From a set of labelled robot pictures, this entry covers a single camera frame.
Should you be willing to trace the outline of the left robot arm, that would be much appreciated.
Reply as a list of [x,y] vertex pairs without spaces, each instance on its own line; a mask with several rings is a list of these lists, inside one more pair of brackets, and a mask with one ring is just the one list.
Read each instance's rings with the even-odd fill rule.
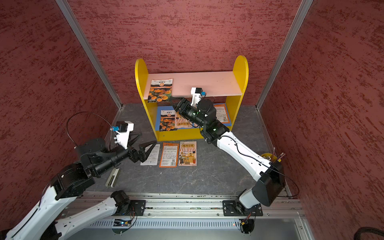
[[135,133],[132,140],[119,143],[108,150],[104,139],[97,138],[75,147],[79,160],[64,167],[56,174],[43,192],[40,201],[13,228],[6,231],[4,240],[66,240],[75,233],[103,218],[122,215],[137,217],[138,213],[127,194],[113,192],[101,203],[78,214],[59,219],[62,211],[84,191],[95,184],[95,179],[116,168],[122,161],[145,162],[157,141],[132,145],[140,137]]

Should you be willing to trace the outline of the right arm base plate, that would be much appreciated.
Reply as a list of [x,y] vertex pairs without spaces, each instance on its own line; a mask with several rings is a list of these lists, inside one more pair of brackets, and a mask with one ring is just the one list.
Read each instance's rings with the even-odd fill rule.
[[262,217],[263,211],[261,204],[257,204],[250,209],[246,209],[237,201],[222,201],[223,213],[225,217]]

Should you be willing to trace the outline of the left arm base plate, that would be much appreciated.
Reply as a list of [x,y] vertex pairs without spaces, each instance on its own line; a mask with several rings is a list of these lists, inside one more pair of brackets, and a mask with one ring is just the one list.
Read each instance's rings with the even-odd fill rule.
[[117,203],[117,210],[112,216],[143,216],[146,203],[145,200],[129,200],[128,202]]

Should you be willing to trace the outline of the sunflower shop seed bag top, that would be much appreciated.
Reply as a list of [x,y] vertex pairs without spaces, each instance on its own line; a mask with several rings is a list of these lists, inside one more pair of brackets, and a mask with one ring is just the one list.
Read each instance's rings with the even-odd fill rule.
[[195,167],[197,165],[197,142],[180,142],[179,166]]

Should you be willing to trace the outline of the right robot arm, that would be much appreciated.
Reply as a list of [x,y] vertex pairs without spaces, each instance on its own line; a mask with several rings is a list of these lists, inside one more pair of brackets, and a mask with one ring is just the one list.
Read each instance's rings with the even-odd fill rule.
[[203,98],[194,107],[186,98],[172,97],[171,103],[177,113],[199,127],[207,143],[229,154],[256,181],[252,189],[238,197],[239,211],[258,204],[271,206],[286,185],[283,165],[263,158],[243,144],[217,119],[217,110],[210,100]]

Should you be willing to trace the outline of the orange bordered seed bag top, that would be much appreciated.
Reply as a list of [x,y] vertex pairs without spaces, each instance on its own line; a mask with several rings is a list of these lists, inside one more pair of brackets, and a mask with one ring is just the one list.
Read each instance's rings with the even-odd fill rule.
[[179,144],[163,143],[160,168],[176,168],[178,165]]

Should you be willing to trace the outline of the marigold seed bag top shelf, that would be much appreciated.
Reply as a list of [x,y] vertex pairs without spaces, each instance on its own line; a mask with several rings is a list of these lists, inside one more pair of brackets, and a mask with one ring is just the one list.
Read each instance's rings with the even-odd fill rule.
[[168,102],[172,96],[173,79],[151,80],[149,103]]

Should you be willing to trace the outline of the white seed bag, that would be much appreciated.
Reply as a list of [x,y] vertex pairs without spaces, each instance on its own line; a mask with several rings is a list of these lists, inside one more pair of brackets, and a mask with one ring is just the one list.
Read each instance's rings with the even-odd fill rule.
[[141,163],[141,166],[156,166],[158,164],[159,154],[160,154],[160,144],[156,144],[154,148],[151,150],[147,160]]

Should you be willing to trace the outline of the orange seed bag shelf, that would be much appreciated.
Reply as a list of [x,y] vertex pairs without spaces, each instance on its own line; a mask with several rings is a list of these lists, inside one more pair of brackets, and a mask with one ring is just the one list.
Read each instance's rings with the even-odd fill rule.
[[228,109],[226,104],[214,104],[216,109],[217,119],[225,126],[231,125],[231,119],[229,117]]

